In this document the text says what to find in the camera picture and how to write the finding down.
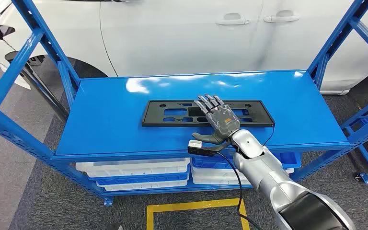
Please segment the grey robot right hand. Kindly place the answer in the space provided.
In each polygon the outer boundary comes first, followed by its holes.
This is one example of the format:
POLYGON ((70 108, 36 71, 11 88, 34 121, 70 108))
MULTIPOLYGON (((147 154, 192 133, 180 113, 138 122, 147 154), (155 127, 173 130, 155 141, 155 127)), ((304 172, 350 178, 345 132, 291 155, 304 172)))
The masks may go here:
POLYGON ((193 133, 192 136, 202 142, 219 145, 240 129, 240 121, 228 104, 225 104, 217 95, 198 95, 194 103, 205 114, 214 132, 210 135, 193 133))

